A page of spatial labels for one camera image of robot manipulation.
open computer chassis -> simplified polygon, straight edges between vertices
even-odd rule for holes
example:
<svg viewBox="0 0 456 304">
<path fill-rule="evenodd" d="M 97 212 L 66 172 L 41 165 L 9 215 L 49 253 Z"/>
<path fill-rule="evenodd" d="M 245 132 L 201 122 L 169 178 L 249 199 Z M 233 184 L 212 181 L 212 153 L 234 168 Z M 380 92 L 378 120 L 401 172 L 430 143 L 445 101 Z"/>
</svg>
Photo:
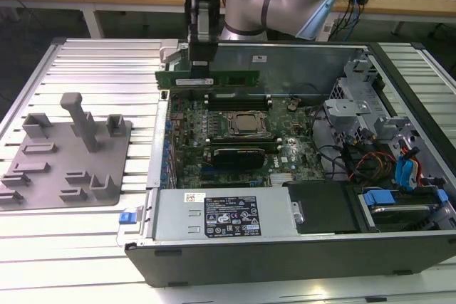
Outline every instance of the open computer chassis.
<svg viewBox="0 0 456 304">
<path fill-rule="evenodd" d="M 456 254 L 455 148 L 377 43 L 223 43 L 205 79 L 180 48 L 156 75 L 125 247 L 147 283 L 410 274 Z"/>
</svg>

slotted aluminum platform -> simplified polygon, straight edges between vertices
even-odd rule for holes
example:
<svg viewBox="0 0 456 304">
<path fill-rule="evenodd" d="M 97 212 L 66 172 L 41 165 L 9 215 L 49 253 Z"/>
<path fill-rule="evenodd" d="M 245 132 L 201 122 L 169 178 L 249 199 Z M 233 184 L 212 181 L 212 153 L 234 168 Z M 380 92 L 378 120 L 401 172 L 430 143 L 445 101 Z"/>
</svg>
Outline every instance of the slotted aluminum platform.
<svg viewBox="0 0 456 304">
<path fill-rule="evenodd" d="M 1 303 L 365 303 L 372 296 L 394 303 L 455 301 L 456 258 L 412 276 L 149 287 L 117 247 L 116 234 L 119 213 L 145 200 L 159 49 L 159 41 L 138 40 L 68 40 L 51 46 L 0 124 L 0 173 L 24 137 L 21 124 L 28 112 L 46 112 L 52 121 L 67 120 L 58 105 L 66 91 L 81 92 L 84 108 L 96 120 L 119 112 L 133 122 L 134 129 L 124 194 L 117 205 L 0 213 Z M 421 64 L 430 73 L 432 67 Z"/>
<path fill-rule="evenodd" d="M 456 146 L 456 82 L 426 50 L 410 43 L 380 43 L 435 122 Z M 405 115 L 390 90 L 385 94 L 398 115 Z"/>
</svg>

cpu socket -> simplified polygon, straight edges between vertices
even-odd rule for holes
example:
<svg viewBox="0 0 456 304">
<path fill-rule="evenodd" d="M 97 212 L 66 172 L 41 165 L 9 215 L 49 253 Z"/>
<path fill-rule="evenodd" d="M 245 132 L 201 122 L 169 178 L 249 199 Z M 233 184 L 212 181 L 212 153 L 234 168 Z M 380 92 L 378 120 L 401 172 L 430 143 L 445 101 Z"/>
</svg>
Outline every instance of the cpu socket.
<svg viewBox="0 0 456 304">
<path fill-rule="evenodd" d="M 267 135 L 262 112 L 231 112 L 227 115 L 229 136 Z"/>
</svg>

gray plastic holder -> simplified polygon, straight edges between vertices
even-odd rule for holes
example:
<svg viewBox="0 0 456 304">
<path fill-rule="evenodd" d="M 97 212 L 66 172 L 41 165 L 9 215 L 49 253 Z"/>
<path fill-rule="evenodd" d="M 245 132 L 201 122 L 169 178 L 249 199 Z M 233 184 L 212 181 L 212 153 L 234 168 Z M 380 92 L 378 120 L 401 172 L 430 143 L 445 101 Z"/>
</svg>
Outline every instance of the gray plastic holder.
<svg viewBox="0 0 456 304">
<path fill-rule="evenodd" d="M 0 211 L 118 203 L 132 123 L 122 115 L 95 122 L 81 102 L 79 93 L 62 96 L 73 122 L 27 116 L 27 136 L 0 178 Z"/>
</svg>

motherboard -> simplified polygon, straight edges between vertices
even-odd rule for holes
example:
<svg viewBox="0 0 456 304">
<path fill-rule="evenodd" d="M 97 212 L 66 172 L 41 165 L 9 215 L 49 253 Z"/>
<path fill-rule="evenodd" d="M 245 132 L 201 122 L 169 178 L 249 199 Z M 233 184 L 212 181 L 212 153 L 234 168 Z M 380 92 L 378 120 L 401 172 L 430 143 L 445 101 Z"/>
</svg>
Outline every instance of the motherboard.
<svg viewBox="0 0 456 304">
<path fill-rule="evenodd" d="M 323 179 L 308 108 L 293 107 L 291 98 L 265 101 L 259 110 L 210 110 L 207 101 L 172 97 L 168 139 L 175 186 L 280 187 Z"/>
</svg>

